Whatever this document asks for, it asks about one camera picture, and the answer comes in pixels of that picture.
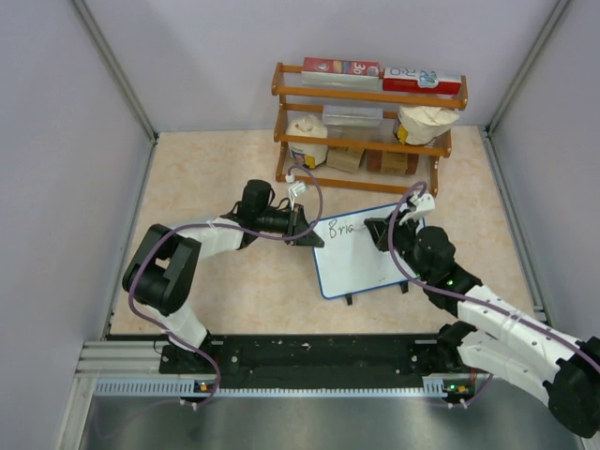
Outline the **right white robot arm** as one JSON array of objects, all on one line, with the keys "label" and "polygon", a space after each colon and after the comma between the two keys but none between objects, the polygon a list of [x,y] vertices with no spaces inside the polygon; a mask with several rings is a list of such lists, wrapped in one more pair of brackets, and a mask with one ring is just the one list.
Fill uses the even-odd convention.
[{"label": "right white robot arm", "polygon": [[598,337],[563,334],[502,300],[456,262],[456,248],[440,227],[390,217],[368,218],[365,225],[376,249],[408,264],[428,300],[457,318],[440,332],[444,368],[484,370],[537,398],[579,437],[598,433]]}]

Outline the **blue framed whiteboard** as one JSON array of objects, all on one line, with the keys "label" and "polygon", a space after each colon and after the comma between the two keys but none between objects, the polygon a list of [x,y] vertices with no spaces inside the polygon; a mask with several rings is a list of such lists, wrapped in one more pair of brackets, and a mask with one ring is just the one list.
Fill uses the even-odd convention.
[{"label": "blue framed whiteboard", "polygon": [[353,232],[367,218],[386,218],[392,203],[324,217],[314,231],[324,241],[313,249],[320,292],[327,300],[406,283],[389,253],[378,251],[369,231]]}]

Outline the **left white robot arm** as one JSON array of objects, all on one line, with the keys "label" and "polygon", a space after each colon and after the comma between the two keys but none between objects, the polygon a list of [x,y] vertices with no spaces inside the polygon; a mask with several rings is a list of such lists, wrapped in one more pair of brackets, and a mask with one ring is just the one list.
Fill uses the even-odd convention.
[{"label": "left white robot arm", "polygon": [[230,212],[174,228],[155,224],[134,253],[122,279],[128,305],[181,348],[180,360],[190,370],[207,369],[213,358],[211,347],[203,343],[209,332],[188,303],[199,261],[247,248],[259,237],[296,247],[324,246],[314,231],[317,223],[308,222],[297,201],[307,184],[291,175],[287,182],[288,195],[277,206],[271,185],[252,179]]}]

